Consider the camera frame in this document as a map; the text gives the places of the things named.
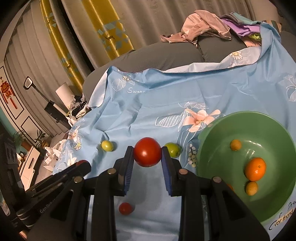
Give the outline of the small red cherry tomato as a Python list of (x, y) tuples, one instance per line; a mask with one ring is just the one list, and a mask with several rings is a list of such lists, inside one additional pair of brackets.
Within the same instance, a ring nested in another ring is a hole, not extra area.
[(123, 202), (119, 205), (118, 210), (122, 215), (130, 215), (134, 211), (134, 208), (128, 202)]

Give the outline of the small yellow-green fruit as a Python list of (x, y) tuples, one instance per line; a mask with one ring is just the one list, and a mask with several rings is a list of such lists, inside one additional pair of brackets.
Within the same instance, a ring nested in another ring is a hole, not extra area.
[(106, 152), (112, 152), (114, 150), (114, 145), (111, 141), (104, 140), (101, 143), (101, 148)]

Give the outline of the large red tomato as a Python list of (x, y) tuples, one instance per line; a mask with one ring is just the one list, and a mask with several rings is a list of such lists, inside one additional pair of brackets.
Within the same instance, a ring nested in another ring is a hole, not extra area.
[(140, 139), (133, 149), (136, 163), (142, 167), (152, 167), (160, 161), (162, 149), (159, 143), (150, 137)]

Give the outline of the yellow kumquat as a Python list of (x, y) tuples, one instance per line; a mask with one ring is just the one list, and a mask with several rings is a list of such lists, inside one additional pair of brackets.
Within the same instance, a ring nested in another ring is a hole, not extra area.
[(230, 149), (232, 151), (238, 151), (242, 148), (242, 143), (238, 139), (234, 139), (230, 142)]
[(248, 196), (253, 196), (258, 192), (258, 184), (256, 182), (250, 181), (245, 186), (245, 193)]

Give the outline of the small orange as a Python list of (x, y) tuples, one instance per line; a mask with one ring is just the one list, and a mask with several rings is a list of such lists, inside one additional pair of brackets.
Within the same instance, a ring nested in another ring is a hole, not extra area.
[(262, 158), (253, 158), (245, 167), (245, 176), (249, 181), (260, 180), (266, 172), (266, 163)]

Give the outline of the large green fruit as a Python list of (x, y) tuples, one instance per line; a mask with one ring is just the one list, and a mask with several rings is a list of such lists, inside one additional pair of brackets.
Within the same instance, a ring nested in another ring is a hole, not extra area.
[(167, 147), (171, 158), (177, 158), (180, 156), (181, 148), (179, 145), (177, 145), (175, 143), (166, 143), (165, 147)]

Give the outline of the potted plant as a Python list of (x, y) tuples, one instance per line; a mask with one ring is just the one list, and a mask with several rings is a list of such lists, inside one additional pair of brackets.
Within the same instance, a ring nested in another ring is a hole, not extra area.
[(48, 144), (45, 140), (46, 134), (40, 130), (37, 130), (37, 137), (35, 138), (36, 147), (38, 149), (43, 149)]

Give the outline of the stick vacuum cleaner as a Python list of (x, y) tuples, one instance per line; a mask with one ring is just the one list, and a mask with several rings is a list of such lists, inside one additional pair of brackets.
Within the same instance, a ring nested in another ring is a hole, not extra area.
[(60, 108), (55, 102), (52, 100), (49, 100), (37, 87), (34, 85), (32, 79), (27, 76), (24, 83), (23, 87), (25, 90), (29, 90), (31, 87), (34, 88), (43, 99), (46, 100), (47, 105), (44, 108), (44, 110), (56, 121), (56, 123), (62, 124), (64, 127), (67, 129), (70, 129), (71, 126), (69, 125), (68, 119), (66, 118), (67, 113)]

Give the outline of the white paper roll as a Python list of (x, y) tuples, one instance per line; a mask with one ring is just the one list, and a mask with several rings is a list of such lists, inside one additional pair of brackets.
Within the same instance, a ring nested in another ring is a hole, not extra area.
[(63, 83), (58, 89), (56, 89), (56, 94), (66, 106), (67, 109), (70, 109), (72, 101), (74, 101), (74, 93), (67, 85), (67, 83)]

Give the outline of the blue floral cloth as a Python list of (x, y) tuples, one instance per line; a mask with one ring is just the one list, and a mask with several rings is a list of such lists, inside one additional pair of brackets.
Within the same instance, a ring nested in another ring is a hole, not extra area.
[[(286, 77), (275, 86), (276, 95), (259, 101), (248, 100), (247, 95), (227, 89), (217, 103), (187, 100), (177, 103), (144, 103), (139, 97), (107, 103), (83, 116), (69, 132), (61, 156), (54, 168), (58, 173), (80, 160), (91, 164), (88, 177), (95, 177), (113, 166), (127, 146), (133, 146), (144, 137), (154, 138), (160, 145), (176, 143), (182, 149), (180, 164), (197, 173), (197, 157), (201, 131), (211, 122), (239, 111), (256, 111), (279, 122), (295, 138), (295, 78)], [(101, 148), (104, 140), (114, 145), (112, 152)], [(261, 222), (269, 236), (274, 238), (295, 211), (295, 186), (285, 205), (266, 221)]]

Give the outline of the red chinese knot decoration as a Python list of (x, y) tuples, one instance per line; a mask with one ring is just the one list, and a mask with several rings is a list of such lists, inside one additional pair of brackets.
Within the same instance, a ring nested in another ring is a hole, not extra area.
[(15, 97), (15, 93), (11, 88), (10, 84), (6, 80), (3, 80), (2, 76), (1, 76), (1, 95), (4, 98), (4, 101), (6, 104), (9, 104), (10, 102), (15, 109), (18, 109), (17, 105), (13, 100), (13, 97)]

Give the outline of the yellow patterned curtain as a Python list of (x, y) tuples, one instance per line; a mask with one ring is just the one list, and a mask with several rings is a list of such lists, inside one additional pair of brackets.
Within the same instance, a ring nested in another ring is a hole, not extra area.
[(133, 50), (111, 1), (40, 1), (54, 49), (75, 90), (95, 69)]

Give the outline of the grey sofa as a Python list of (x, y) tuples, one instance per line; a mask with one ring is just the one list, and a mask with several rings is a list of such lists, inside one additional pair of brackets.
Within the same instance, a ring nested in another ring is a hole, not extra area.
[(260, 47), (247, 48), (237, 37), (201, 37), (199, 45), (158, 42), (129, 52), (95, 69), (83, 84), (89, 108), (113, 99), (139, 97), (144, 103), (201, 99), (217, 103), (227, 89), (259, 101), (276, 95), (275, 86), (295, 78), (295, 36), (262, 26)]

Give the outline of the pink clothes pile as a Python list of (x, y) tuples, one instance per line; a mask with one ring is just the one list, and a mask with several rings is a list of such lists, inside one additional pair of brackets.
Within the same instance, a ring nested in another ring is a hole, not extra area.
[(197, 47), (199, 36), (231, 40), (230, 28), (217, 15), (206, 10), (196, 10), (187, 16), (179, 33), (168, 36), (162, 35), (161, 41), (192, 43)]

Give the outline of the purple clothes pile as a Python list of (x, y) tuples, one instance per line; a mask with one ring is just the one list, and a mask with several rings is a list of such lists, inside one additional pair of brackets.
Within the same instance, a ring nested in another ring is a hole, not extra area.
[(260, 21), (250, 20), (236, 12), (222, 15), (220, 19), (247, 47), (261, 46)]

